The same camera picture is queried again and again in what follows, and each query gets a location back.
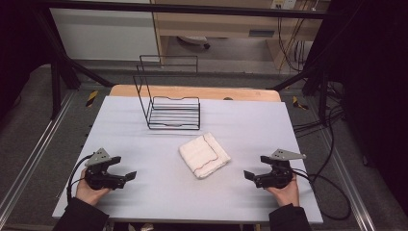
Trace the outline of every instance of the black wire rack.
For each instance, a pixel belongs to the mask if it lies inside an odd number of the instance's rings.
[[[166,59],[169,64],[147,62],[146,60]],[[178,60],[172,64],[169,60]],[[179,59],[187,60],[180,64]],[[198,72],[196,56],[140,56],[137,64],[137,75],[133,76],[138,91],[140,104],[146,118],[147,127],[151,130],[199,130],[200,99],[195,96],[170,98],[152,96],[147,79],[154,77],[194,76]]]

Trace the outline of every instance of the electrical outlet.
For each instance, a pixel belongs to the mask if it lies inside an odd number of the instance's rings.
[[[273,0],[272,5],[270,5],[271,9],[283,9],[283,5],[285,4],[285,0]]]
[[[282,5],[282,9],[293,10],[296,0],[285,0],[285,3]]]

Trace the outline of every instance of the metal rod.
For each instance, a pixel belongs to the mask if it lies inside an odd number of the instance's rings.
[[[327,13],[315,11],[292,11],[255,8],[233,8],[215,6],[143,4],[143,3],[116,3],[116,2],[89,2],[89,1],[60,1],[39,0],[36,4],[44,8],[77,9],[118,12],[151,12],[151,13],[200,13],[241,16],[310,18],[310,19],[342,19],[345,13]]]

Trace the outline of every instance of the wall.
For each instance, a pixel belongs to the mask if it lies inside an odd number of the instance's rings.
[[[68,9],[51,9],[51,13],[72,59],[135,61],[139,55],[158,55],[152,13]]]

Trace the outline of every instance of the black sleeve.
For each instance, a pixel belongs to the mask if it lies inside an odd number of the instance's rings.
[[[102,231],[108,217],[102,211],[73,197],[53,231]]]
[[[269,214],[270,231],[311,231],[302,207],[293,204],[280,207]]]

